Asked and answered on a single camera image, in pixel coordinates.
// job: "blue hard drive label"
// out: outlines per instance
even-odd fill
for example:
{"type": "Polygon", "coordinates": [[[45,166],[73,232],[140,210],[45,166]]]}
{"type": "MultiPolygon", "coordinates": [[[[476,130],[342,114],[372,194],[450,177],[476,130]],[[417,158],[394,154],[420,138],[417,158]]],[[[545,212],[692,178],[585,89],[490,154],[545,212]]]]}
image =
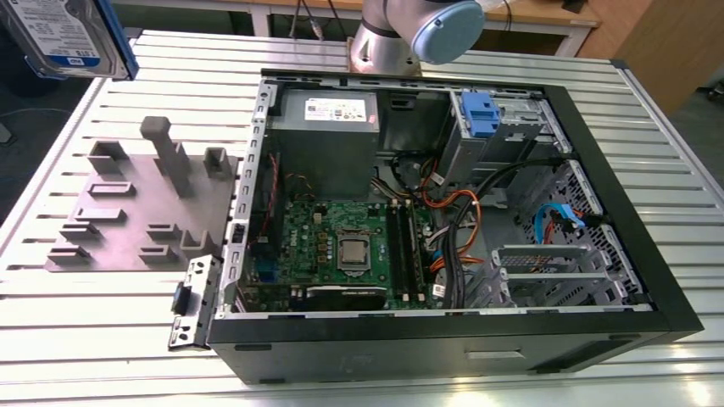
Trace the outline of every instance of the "blue hard drive label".
{"type": "Polygon", "coordinates": [[[49,59],[66,66],[96,66],[101,62],[88,31],[73,17],[78,11],[68,0],[9,0],[34,45],[49,59]]]}

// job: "slotted aluminum surface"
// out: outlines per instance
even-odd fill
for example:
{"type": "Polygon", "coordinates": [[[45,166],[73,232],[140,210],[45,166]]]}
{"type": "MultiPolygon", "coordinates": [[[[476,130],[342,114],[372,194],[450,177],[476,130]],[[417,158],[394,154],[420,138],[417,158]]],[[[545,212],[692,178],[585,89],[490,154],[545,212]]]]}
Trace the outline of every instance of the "slotted aluminum surface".
{"type": "Polygon", "coordinates": [[[126,405],[128,397],[153,397],[140,402],[213,400],[233,406],[238,399],[246,406],[724,404],[720,190],[626,72],[585,59],[469,53],[452,64],[425,66],[424,75],[568,87],[704,332],[580,373],[537,377],[246,387],[212,352],[169,354],[168,308],[182,270],[50,274],[41,268],[92,171],[84,155],[96,140],[120,140],[129,153],[152,153],[138,135],[146,114],[168,116],[186,153],[224,147],[241,154],[258,69],[342,71],[346,47],[146,31],[133,50],[138,79],[93,82],[0,230],[0,400],[126,405]]]}

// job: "wire bundle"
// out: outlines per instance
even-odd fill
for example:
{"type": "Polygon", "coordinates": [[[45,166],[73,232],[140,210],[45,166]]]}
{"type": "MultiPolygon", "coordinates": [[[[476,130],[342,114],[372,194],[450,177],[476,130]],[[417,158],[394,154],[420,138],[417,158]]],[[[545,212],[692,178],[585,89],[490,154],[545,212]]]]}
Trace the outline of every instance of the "wire bundle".
{"type": "MultiPolygon", "coordinates": [[[[429,165],[429,161],[428,160],[420,170],[424,171],[425,168],[428,167],[429,165]]],[[[445,198],[442,198],[440,201],[433,201],[429,199],[429,196],[428,196],[428,183],[429,183],[429,178],[432,177],[432,174],[434,173],[437,169],[437,161],[434,161],[434,164],[432,165],[432,169],[429,171],[429,174],[428,176],[425,177],[424,181],[421,182],[421,185],[420,185],[420,188],[421,188],[421,199],[425,203],[425,205],[428,205],[430,208],[433,209],[442,209],[442,208],[446,208],[449,205],[452,205],[452,203],[454,201],[457,201],[457,199],[460,197],[469,197],[470,198],[470,202],[473,202],[474,204],[474,226],[473,226],[473,231],[470,233],[470,236],[468,237],[466,239],[466,242],[465,242],[465,245],[462,245],[461,248],[457,249],[457,252],[458,252],[458,256],[462,256],[462,254],[465,254],[465,252],[469,250],[469,248],[473,246],[473,243],[474,243],[474,237],[477,236],[477,232],[480,230],[480,226],[481,226],[481,221],[482,221],[482,212],[481,212],[481,206],[480,206],[480,203],[477,202],[477,197],[474,196],[474,192],[470,191],[469,189],[461,189],[461,190],[457,190],[457,191],[453,191],[450,193],[450,195],[448,195],[445,198]]],[[[482,260],[481,259],[473,259],[473,258],[464,258],[466,259],[464,262],[466,263],[481,263],[482,260]]],[[[429,270],[430,271],[438,271],[440,269],[444,268],[444,258],[440,257],[433,263],[432,265],[429,266],[429,270]]]]}
{"type": "MultiPolygon", "coordinates": [[[[573,210],[573,214],[576,214],[578,218],[584,215],[584,213],[577,209],[573,210]]],[[[545,225],[545,233],[542,235],[542,244],[550,244],[553,242],[554,229],[556,229],[556,223],[553,222],[553,219],[550,219],[550,221],[545,225]]]]}
{"type": "MultiPolygon", "coordinates": [[[[481,264],[485,263],[485,260],[477,259],[474,257],[462,256],[460,257],[460,262],[465,264],[481,264]]],[[[442,258],[437,259],[437,261],[429,266],[429,271],[436,272],[440,271],[444,268],[444,262],[442,258]]]]}
{"type": "Polygon", "coordinates": [[[372,177],[372,181],[369,183],[389,199],[398,199],[401,201],[409,197],[406,192],[394,191],[389,184],[376,176],[372,177]]]}
{"type": "Polygon", "coordinates": [[[294,199],[301,199],[301,198],[314,199],[314,193],[313,193],[314,190],[312,189],[312,185],[309,184],[309,179],[306,178],[306,176],[302,176],[301,174],[296,174],[296,173],[290,172],[284,176],[284,179],[288,180],[292,177],[296,180],[300,180],[302,182],[302,185],[309,190],[309,192],[306,192],[306,193],[296,193],[294,194],[294,199]]]}
{"type": "Polygon", "coordinates": [[[465,219],[465,213],[470,209],[470,205],[474,204],[476,210],[480,208],[478,199],[488,194],[489,190],[510,173],[534,165],[557,166],[562,164],[564,161],[565,158],[529,159],[528,161],[508,164],[505,167],[496,170],[474,189],[473,198],[469,198],[462,207],[458,209],[442,240],[442,262],[448,286],[444,290],[444,308],[464,308],[465,304],[465,277],[462,271],[462,260],[458,256],[458,248],[454,237],[457,236],[458,224],[465,219]]]}
{"type": "Polygon", "coordinates": [[[266,229],[269,227],[269,219],[272,218],[273,205],[276,204],[276,190],[280,180],[280,165],[276,161],[276,158],[273,157],[273,154],[269,153],[268,157],[273,167],[272,193],[269,195],[269,204],[266,205],[266,215],[264,217],[264,223],[261,224],[261,229],[258,230],[257,237],[253,239],[249,245],[258,242],[258,238],[266,233],[266,229]]]}

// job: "floor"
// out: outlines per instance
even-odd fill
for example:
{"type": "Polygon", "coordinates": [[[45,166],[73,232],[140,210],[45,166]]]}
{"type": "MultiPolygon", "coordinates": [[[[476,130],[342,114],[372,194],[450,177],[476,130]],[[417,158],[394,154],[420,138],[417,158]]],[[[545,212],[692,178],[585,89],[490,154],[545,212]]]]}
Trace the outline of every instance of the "floor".
{"type": "Polygon", "coordinates": [[[12,134],[9,142],[0,144],[0,224],[89,83],[81,79],[61,81],[53,92],[36,98],[17,97],[0,85],[0,125],[12,134]]]}
{"type": "Polygon", "coordinates": [[[724,186],[724,99],[710,102],[705,92],[694,92],[670,121],[713,179],[724,186]]]}

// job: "black cable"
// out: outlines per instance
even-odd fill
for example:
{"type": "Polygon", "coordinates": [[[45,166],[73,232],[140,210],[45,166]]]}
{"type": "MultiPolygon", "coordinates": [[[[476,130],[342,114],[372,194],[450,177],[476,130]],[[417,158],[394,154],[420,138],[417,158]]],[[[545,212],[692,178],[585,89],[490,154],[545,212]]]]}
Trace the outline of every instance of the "black cable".
{"type": "Polygon", "coordinates": [[[314,33],[318,41],[322,41],[325,39],[325,33],[322,31],[321,25],[314,20],[314,16],[312,15],[312,11],[309,10],[309,6],[306,5],[306,0],[302,0],[302,6],[306,10],[306,15],[309,16],[309,25],[312,26],[312,32],[314,33]]]}
{"type": "Polygon", "coordinates": [[[302,0],[296,0],[294,17],[292,18],[292,28],[289,29],[289,38],[296,38],[296,19],[298,18],[298,9],[302,6],[302,0]]]}
{"type": "Polygon", "coordinates": [[[346,33],[344,32],[344,26],[341,25],[340,16],[337,15],[337,9],[334,8],[334,5],[332,4],[332,0],[326,0],[329,3],[329,8],[332,9],[332,14],[334,14],[334,19],[337,20],[337,24],[340,25],[341,35],[344,36],[344,39],[346,40],[346,33]]]}
{"type": "Polygon", "coordinates": [[[430,156],[429,152],[424,151],[413,151],[413,152],[405,152],[405,153],[397,153],[394,154],[394,157],[392,157],[390,163],[389,163],[389,170],[392,173],[392,177],[394,178],[394,181],[398,184],[398,187],[402,188],[402,191],[409,194],[414,202],[420,205],[424,205],[422,200],[414,195],[416,192],[418,192],[421,189],[410,188],[409,185],[405,183],[405,180],[402,180],[402,175],[398,173],[398,160],[402,158],[416,158],[416,157],[428,157],[430,156]]]}
{"type": "MultiPolygon", "coordinates": [[[[474,189],[474,196],[477,197],[477,200],[480,201],[481,198],[488,194],[489,190],[496,186],[496,184],[505,178],[508,174],[510,174],[513,171],[521,170],[525,167],[536,166],[536,165],[545,165],[545,166],[558,166],[565,162],[568,158],[558,157],[553,159],[529,159],[528,161],[520,161],[517,163],[508,164],[505,167],[497,169],[489,176],[485,178],[485,180],[481,182],[478,187],[474,189]]],[[[470,209],[470,206],[473,204],[473,200],[468,199],[462,207],[458,209],[457,214],[454,215],[454,218],[450,222],[450,227],[448,228],[448,232],[445,233],[444,237],[444,247],[442,247],[442,256],[444,256],[444,266],[445,269],[449,267],[452,270],[445,270],[445,278],[446,276],[452,277],[450,281],[445,281],[446,288],[444,290],[445,297],[444,302],[446,300],[446,294],[448,291],[454,292],[456,298],[452,298],[450,295],[450,301],[452,306],[456,309],[464,308],[465,306],[465,276],[462,271],[462,264],[460,262],[460,257],[457,253],[457,244],[456,244],[456,234],[458,230],[458,224],[465,219],[465,213],[470,209]]]]}

